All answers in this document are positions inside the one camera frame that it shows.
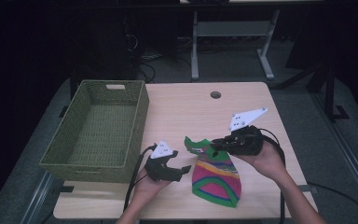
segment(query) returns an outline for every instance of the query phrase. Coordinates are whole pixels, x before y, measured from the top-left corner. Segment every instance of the white bracket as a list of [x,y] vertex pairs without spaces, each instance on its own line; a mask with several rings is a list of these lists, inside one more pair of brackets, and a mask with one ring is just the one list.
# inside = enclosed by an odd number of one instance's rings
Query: white bracket
[[234,114],[232,116],[231,123],[229,125],[229,130],[231,132],[234,132],[234,131],[236,131],[238,129],[246,127],[252,121],[254,121],[258,117],[262,116],[267,111],[268,111],[268,109],[266,107],[263,107],[263,108],[260,108],[260,109],[257,109],[257,110],[252,110],[252,111],[242,112],[242,113],[239,113],[239,114]]
[[156,159],[160,157],[171,156],[172,154],[173,154],[173,150],[168,146],[168,144],[164,141],[160,141],[156,149],[154,149],[150,158]]

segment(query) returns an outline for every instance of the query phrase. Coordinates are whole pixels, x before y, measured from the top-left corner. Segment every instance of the green woven basket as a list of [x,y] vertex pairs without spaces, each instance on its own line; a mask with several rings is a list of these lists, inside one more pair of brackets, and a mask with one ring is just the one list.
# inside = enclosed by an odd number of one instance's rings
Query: green woven basket
[[143,81],[84,80],[40,165],[64,180],[129,183],[148,106]]

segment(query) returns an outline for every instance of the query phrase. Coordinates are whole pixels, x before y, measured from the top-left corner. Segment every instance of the striped fabric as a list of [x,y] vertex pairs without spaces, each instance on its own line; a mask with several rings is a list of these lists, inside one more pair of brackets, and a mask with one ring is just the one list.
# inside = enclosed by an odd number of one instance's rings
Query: striped fabric
[[215,156],[211,142],[204,139],[192,142],[185,139],[187,151],[198,155],[192,182],[193,193],[211,203],[236,207],[241,197],[241,180],[227,152],[219,151]]

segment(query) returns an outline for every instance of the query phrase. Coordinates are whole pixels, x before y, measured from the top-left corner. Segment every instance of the human arm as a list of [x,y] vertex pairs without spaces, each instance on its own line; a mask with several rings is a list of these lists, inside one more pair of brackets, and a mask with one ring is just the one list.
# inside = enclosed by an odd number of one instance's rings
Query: human arm
[[139,172],[137,181],[139,182],[135,185],[131,202],[121,217],[117,220],[117,224],[135,223],[145,206],[157,196],[160,190],[171,183],[171,181],[165,180],[153,181],[147,176],[145,168]]
[[295,223],[326,223],[289,175],[272,144],[264,141],[263,148],[257,156],[236,157],[248,162],[258,173],[272,179],[278,185]]

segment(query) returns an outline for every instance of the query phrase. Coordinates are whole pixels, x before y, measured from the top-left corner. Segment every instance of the floor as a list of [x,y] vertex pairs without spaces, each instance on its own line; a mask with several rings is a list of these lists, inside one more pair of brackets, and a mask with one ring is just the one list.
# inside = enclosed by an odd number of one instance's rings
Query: floor
[[[293,43],[290,40],[273,41],[268,59],[276,77],[267,80],[255,51],[260,48],[263,41],[263,38],[257,40],[219,38],[204,42],[208,44],[208,48],[200,51],[198,82],[260,81],[274,86],[301,72],[301,70],[285,68]],[[151,50],[147,56],[150,58],[156,54],[158,53]],[[178,56],[177,59],[161,57],[145,62],[147,65],[141,65],[141,68],[148,80],[154,83],[191,82],[189,50],[184,49]],[[139,75],[138,79],[145,79],[145,76]],[[304,176],[310,185],[314,186],[313,197],[320,214],[328,223],[358,223],[358,179],[353,174],[351,162],[345,156],[345,148],[348,147],[358,161],[358,106],[350,90],[337,80],[335,105],[342,105],[350,118],[331,122],[323,112],[324,91],[316,94],[308,93],[306,86],[309,80],[310,77],[305,77],[284,90],[271,91],[272,97]],[[115,222],[114,220],[59,220],[51,215],[62,180],[46,175],[38,166],[38,162],[59,125],[62,109],[69,102],[70,89],[67,80],[62,83],[62,87],[52,99],[0,193],[0,223]],[[208,220],[208,223],[278,223],[278,221],[276,219]],[[149,220],[145,223],[191,223],[191,221]],[[292,223],[292,220],[287,218],[285,223]]]

